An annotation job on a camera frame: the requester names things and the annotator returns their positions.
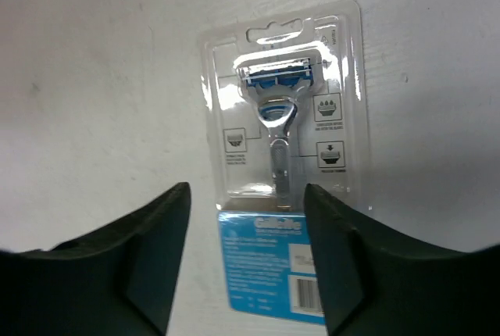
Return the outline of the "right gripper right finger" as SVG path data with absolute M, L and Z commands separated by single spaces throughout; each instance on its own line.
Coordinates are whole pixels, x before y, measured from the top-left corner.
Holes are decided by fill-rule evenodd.
M 316 184 L 304 210 L 330 335 L 496 335 L 499 248 L 412 238 Z

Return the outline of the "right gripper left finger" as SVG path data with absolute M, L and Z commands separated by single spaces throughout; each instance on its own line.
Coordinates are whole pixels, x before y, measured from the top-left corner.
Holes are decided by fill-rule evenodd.
M 2 251 L 2 334 L 164 335 L 190 211 L 181 182 L 52 249 Z

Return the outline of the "blue razor blister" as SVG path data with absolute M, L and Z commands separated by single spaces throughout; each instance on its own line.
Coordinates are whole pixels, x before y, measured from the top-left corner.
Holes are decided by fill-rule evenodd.
M 364 200 L 361 12 L 340 0 L 200 38 L 217 221 L 233 310 L 323 324 L 303 198 Z

